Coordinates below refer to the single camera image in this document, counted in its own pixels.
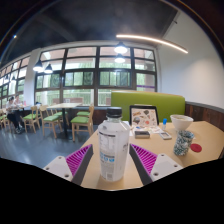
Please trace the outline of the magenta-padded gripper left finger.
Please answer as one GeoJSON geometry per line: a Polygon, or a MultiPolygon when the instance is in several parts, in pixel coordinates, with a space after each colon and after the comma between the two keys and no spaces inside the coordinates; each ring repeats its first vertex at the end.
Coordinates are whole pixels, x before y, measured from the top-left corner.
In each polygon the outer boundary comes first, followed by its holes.
{"type": "Polygon", "coordinates": [[[92,156],[93,145],[90,144],[66,157],[56,157],[44,167],[44,170],[76,185],[81,185],[92,156]]]}

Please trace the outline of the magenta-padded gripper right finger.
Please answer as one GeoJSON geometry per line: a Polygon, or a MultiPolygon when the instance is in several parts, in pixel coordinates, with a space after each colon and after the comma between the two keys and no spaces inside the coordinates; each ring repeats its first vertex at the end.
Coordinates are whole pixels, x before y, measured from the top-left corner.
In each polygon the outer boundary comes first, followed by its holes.
{"type": "Polygon", "coordinates": [[[150,184],[182,169],[165,153],[155,153],[140,146],[131,144],[129,153],[134,161],[140,179],[144,185],[150,184]]]}

